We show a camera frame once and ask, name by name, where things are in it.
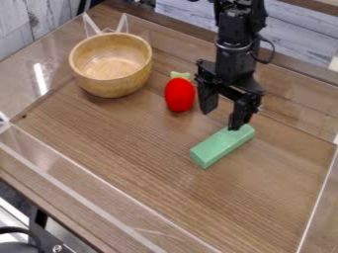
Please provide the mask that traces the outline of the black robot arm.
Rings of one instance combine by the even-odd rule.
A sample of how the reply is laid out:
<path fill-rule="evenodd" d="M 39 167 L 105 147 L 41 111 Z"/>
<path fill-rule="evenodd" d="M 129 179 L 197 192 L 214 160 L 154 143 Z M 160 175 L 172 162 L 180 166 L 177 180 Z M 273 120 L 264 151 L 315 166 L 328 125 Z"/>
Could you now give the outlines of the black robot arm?
<path fill-rule="evenodd" d="M 264 88 L 255 79 L 256 63 L 269 64 L 259 57 L 260 43 L 273 43 L 260 35 L 267 26 L 264 0 L 213 0 L 217 34 L 214 60 L 198 59 L 194 74 L 198 109 L 204 115 L 217 107 L 218 97 L 233 102 L 228 129 L 239 130 L 259 111 Z"/>

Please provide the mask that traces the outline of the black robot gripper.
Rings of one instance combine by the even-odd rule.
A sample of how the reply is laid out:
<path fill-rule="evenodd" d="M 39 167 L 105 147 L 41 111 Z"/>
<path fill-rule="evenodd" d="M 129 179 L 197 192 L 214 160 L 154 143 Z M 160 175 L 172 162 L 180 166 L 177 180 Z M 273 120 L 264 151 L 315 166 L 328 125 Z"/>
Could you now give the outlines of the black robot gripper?
<path fill-rule="evenodd" d="M 218 96 L 233 102 L 228 128 L 239 130 L 259 111 L 264 89 L 256 82 L 255 44 L 244 46 L 216 42 L 214 60 L 198 59 L 194 74 L 198 109 L 204 115 L 217 107 Z"/>

